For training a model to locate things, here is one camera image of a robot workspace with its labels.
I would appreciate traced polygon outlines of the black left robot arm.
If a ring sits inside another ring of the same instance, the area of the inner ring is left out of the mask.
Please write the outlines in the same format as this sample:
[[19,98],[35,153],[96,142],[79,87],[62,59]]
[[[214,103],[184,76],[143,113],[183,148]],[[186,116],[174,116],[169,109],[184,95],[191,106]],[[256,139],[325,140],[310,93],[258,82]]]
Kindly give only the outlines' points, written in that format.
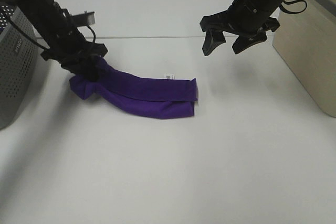
[[100,57],[108,52],[103,44],[87,41],[79,27],[90,28],[95,23],[94,12],[71,15],[55,0],[1,0],[17,6],[49,46],[41,53],[44,60],[54,60],[63,69],[97,81],[96,67]]

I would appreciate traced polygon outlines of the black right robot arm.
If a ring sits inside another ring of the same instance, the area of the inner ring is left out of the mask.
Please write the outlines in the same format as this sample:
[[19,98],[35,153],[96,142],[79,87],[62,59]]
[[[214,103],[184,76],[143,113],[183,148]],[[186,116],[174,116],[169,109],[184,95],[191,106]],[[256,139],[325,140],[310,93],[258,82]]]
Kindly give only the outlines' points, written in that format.
[[275,32],[280,26],[271,15],[277,8],[287,13],[285,3],[285,0],[234,0],[227,10],[204,16],[200,21],[206,34],[203,54],[208,56],[225,43],[224,33],[238,36],[232,45],[235,54],[266,41],[266,32]]

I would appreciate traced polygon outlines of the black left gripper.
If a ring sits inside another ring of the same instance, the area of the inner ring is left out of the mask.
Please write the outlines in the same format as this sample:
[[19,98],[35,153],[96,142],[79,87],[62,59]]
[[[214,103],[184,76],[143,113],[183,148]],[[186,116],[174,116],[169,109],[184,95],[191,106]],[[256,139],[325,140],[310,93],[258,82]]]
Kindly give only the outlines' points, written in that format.
[[54,60],[71,73],[84,73],[89,81],[97,81],[107,72],[104,44],[87,41],[78,31],[66,35],[41,31],[40,35],[49,46],[41,53],[44,60]]

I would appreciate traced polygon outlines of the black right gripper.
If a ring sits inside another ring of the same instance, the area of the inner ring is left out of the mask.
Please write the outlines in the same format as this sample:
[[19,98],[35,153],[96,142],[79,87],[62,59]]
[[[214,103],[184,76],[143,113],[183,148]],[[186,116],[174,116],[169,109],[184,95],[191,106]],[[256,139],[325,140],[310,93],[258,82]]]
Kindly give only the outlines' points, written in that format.
[[280,0],[234,0],[228,10],[204,16],[200,22],[202,31],[206,32],[202,46],[204,56],[226,42],[224,31],[241,35],[232,45],[235,54],[265,42],[267,35],[262,32],[275,32],[280,27],[279,21],[270,17],[279,5]]

